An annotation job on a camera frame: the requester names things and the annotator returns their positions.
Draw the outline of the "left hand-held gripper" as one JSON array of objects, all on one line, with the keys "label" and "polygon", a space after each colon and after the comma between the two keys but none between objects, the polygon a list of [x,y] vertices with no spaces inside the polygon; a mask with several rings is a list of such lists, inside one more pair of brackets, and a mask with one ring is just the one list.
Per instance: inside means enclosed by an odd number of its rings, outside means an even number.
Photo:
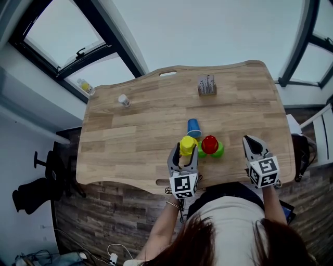
[{"label": "left hand-held gripper", "polygon": [[173,196],[176,199],[185,199],[194,197],[198,186],[198,147],[195,144],[191,153],[190,161],[187,165],[183,166],[184,170],[179,167],[180,161],[180,143],[171,150],[167,165],[168,170],[171,171],[169,178],[170,187]]}]

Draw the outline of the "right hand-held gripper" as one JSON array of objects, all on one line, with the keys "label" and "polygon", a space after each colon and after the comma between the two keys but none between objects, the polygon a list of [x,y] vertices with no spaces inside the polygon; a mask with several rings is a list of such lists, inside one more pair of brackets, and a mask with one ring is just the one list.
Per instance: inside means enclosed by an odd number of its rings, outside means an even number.
[{"label": "right hand-held gripper", "polygon": [[242,145],[251,181],[257,188],[275,185],[279,178],[279,165],[277,157],[272,156],[267,144],[255,136],[245,135]]}]

